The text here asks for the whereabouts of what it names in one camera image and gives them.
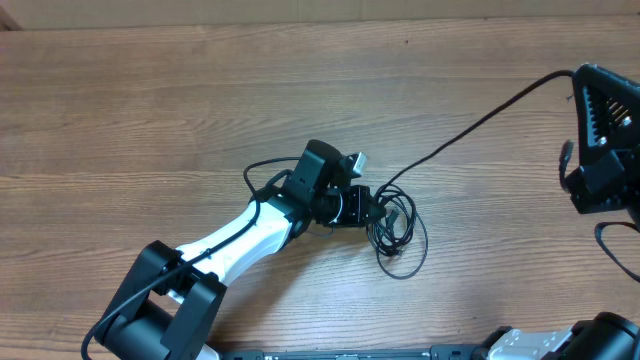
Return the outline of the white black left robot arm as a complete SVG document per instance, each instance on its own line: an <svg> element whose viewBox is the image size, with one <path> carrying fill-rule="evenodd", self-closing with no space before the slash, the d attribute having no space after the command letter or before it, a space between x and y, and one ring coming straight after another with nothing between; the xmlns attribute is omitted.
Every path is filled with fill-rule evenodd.
<svg viewBox="0 0 640 360"><path fill-rule="evenodd" d="M161 241L137 256L100 320L81 344L97 341L120 359L215 359L206 341L227 288L261 259L284 249L313 222L362 228L383 211L362 176L367 157L320 141L307 143L295 168L261 189L227 225L193 243Z"/></svg>

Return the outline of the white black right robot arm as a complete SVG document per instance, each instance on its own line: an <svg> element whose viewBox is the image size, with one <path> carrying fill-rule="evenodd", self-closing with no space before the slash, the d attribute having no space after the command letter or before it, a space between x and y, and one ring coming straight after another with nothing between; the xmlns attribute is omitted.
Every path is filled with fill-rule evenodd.
<svg viewBox="0 0 640 360"><path fill-rule="evenodd" d="M578 141L566 141L559 182L581 214L624 210L639 228L639 85L604 67L581 65L571 76ZM500 327L474 359L627 360L639 356L639 327L601 312L564 330L524 333Z"/></svg>

